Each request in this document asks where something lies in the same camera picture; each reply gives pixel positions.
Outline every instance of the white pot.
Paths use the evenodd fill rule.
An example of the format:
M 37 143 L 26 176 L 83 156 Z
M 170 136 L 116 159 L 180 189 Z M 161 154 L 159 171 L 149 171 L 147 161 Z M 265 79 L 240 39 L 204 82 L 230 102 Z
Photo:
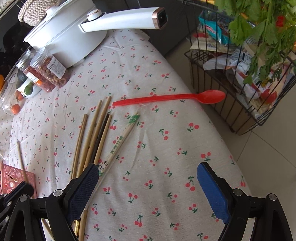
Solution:
M 46 17 L 25 37 L 36 50 L 46 47 L 66 68 L 84 60 L 105 38 L 108 29 L 160 29 L 164 8 L 140 8 L 102 13 L 92 0 L 68 0 L 51 6 Z

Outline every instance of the lid knob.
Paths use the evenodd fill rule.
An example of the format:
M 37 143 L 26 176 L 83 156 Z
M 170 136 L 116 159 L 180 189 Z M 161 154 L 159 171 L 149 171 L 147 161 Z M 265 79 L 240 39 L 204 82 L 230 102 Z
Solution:
M 95 9 L 95 10 L 92 10 L 91 12 L 89 12 L 86 17 L 87 17 L 88 21 L 92 21 L 101 15 L 102 15 L 102 11 L 100 9 Z

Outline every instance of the jar label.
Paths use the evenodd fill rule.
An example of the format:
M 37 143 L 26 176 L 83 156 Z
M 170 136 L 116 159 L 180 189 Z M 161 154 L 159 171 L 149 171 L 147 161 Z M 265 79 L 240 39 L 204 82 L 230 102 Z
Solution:
M 35 76 L 35 75 L 33 75 L 31 72 L 28 72 L 27 74 L 26 74 L 26 76 L 30 79 L 30 80 L 32 80 L 34 83 L 36 83 L 39 79 Z
M 55 57 L 52 57 L 51 61 L 46 67 L 59 79 L 61 79 L 66 72 L 66 68 Z

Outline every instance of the chopstick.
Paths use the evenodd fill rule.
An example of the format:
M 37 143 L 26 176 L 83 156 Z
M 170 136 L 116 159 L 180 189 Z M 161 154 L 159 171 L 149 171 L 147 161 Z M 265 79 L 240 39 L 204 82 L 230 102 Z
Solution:
M 112 163 L 117 151 L 119 150 L 119 148 L 122 146 L 123 142 L 126 140 L 126 138 L 128 137 L 129 133 L 131 132 L 133 126 L 135 125 L 135 123 L 137 122 L 138 118 L 140 117 L 140 115 L 138 115 L 138 113 L 136 112 L 129 120 L 127 126 L 125 127 L 125 129 L 123 130 L 123 132 L 121 133 L 117 143 L 115 144 L 115 146 L 112 148 L 112 150 L 110 151 L 109 156 L 107 157 L 106 161 L 104 163 L 102 163 L 102 165 L 99 167 L 99 172 L 100 175 L 102 175 L 104 172 L 107 173 L 106 170 L 109 170 L 110 168 L 108 168 L 108 166 L 110 166 L 110 164 Z M 80 228 L 79 228 L 79 237 L 78 237 L 78 241 L 83 241 L 84 236 L 81 234 L 84 234 L 84 229 L 85 229 L 85 224 L 86 224 L 86 218 L 87 218 L 87 208 L 89 206 L 89 203 L 91 202 L 94 194 L 96 193 L 96 191 L 98 190 L 98 187 L 100 186 L 100 184 L 102 183 L 105 175 L 102 175 L 101 178 L 99 178 L 99 181 L 96 185 L 96 187 L 93 190 L 93 193 L 91 194 L 86 207 L 84 208 L 82 215 L 81 215 L 81 220 L 80 220 Z
M 109 124 L 110 124 L 111 118 L 112 118 L 112 116 L 108 113 L 106 115 L 105 119 L 104 119 L 102 128 L 100 130 L 100 133 L 99 133 L 98 138 L 96 140 L 96 143 L 94 145 L 94 150 L 93 150 L 92 155 L 91 155 L 90 163 L 94 163 L 94 160 L 95 160 L 95 157 L 96 157 L 96 152 L 97 152 L 97 150 L 99 148 L 99 144 L 100 144 L 100 142 L 102 140 L 102 136 L 103 136 L 104 130 L 106 128 L 109 129 Z
M 86 139 L 86 142 L 85 142 L 85 145 L 84 145 L 83 153 L 82 153 L 82 155 L 80 156 L 80 159 L 79 159 L 79 166 L 78 166 L 78 169 L 77 169 L 76 178 L 78 178 L 80 176 L 80 174 L 83 172 L 85 159 L 86 159 L 86 156 L 87 156 L 87 152 L 89 150 L 89 143 L 91 141 L 93 130 L 94 130 L 94 127 L 96 125 L 96 120 L 97 120 L 98 115 L 99 115 L 101 104 L 102 104 L 102 101 L 100 100 L 98 105 L 97 105 L 96 112 L 94 114 L 94 118 L 93 118 L 93 120 L 91 122 L 89 132 L 87 134 L 87 139 Z
M 26 183 L 30 184 L 30 183 L 29 183 L 28 176 L 27 176 L 27 173 L 26 173 L 26 171 L 25 171 L 24 161 L 23 161 L 23 159 L 22 159 L 22 154 L 21 154 L 21 151 L 20 151 L 20 142 L 19 142 L 19 141 L 17 142 L 17 150 L 18 150 L 18 153 L 19 153 L 19 158 L 20 158 L 20 164 L 21 164 L 21 166 L 22 166 L 22 171 L 24 172 L 24 180 L 25 180 Z M 50 237 L 51 237 L 52 239 L 54 239 L 54 237 L 53 237 L 53 235 L 52 235 L 52 231 L 51 231 L 51 229 L 50 229 L 48 223 L 47 223 L 47 222 L 45 221 L 45 219 L 43 219 L 43 218 L 42 218 L 41 220 L 42 220 L 42 223 L 43 223 L 44 227 L 46 228 L 46 230 L 47 230 L 48 233 L 50 234 Z
M 107 102 L 104 105 L 104 108 L 103 108 L 102 113 L 101 113 L 101 115 L 99 117 L 98 123 L 96 124 L 96 128 L 95 128 L 95 130 L 93 132 L 93 135 L 91 137 L 91 141 L 90 141 L 90 145 L 89 145 L 89 150 L 88 150 L 88 153 L 87 153 L 85 162 L 84 162 L 84 168 L 83 169 L 85 169 L 88 166 L 88 164 L 90 163 L 91 155 L 93 153 L 94 146 L 96 144 L 97 136 L 98 136 L 99 131 L 101 129 L 101 126 L 102 126 L 102 123 L 103 123 L 105 114 L 107 112 L 108 106 L 110 104 L 110 101 L 111 101 L 111 96 L 108 97 Z
M 83 139 L 83 135 L 84 135 L 84 130 L 85 130 L 87 118 L 88 118 L 88 115 L 85 114 L 83 116 L 82 125 L 80 128 L 79 136 L 78 136 L 77 143 L 76 143 L 76 149 L 75 149 L 75 154 L 74 154 L 73 164 L 72 164 L 71 180 L 76 178 L 77 162 L 78 162 L 78 157 L 79 157 L 79 153 L 80 153 L 80 148 L 81 148 L 81 143 L 82 143 L 82 139 Z
M 107 124 L 105 126 L 105 129 L 104 129 L 104 132 L 103 132 L 103 135 L 102 135 L 102 138 L 101 138 L 101 141 L 100 141 L 100 144 L 98 146 L 98 150 L 96 152 L 96 156 L 95 156 L 95 159 L 94 159 L 94 164 L 96 164 L 96 165 L 98 165 L 99 159 L 101 157 L 101 153 L 102 153 L 102 150 L 103 150 L 103 145 L 104 145 L 104 142 L 105 142 L 107 132 L 109 130 L 109 125 L 110 125 L 111 119 L 112 119 L 112 115 L 109 115 Z

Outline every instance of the metal screw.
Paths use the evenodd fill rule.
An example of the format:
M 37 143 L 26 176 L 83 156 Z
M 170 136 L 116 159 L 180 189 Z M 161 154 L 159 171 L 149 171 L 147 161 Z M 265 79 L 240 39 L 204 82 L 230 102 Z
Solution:
M 58 189 L 58 190 L 55 190 L 54 191 L 54 196 L 55 197 L 59 197 L 59 196 L 61 196 L 63 194 L 63 190 L 61 190 L 61 189 Z
M 277 200 L 276 195 L 274 195 L 273 193 L 269 194 L 268 197 L 269 197 L 269 199 L 272 200 L 272 201 Z
M 236 195 L 236 196 L 241 196 L 242 195 L 242 190 L 236 188 L 236 189 L 233 189 L 233 194 Z
M 22 195 L 22 196 L 20 196 L 20 201 L 21 202 L 24 202 L 24 201 L 26 201 L 28 199 L 28 196 L 27 195 Z

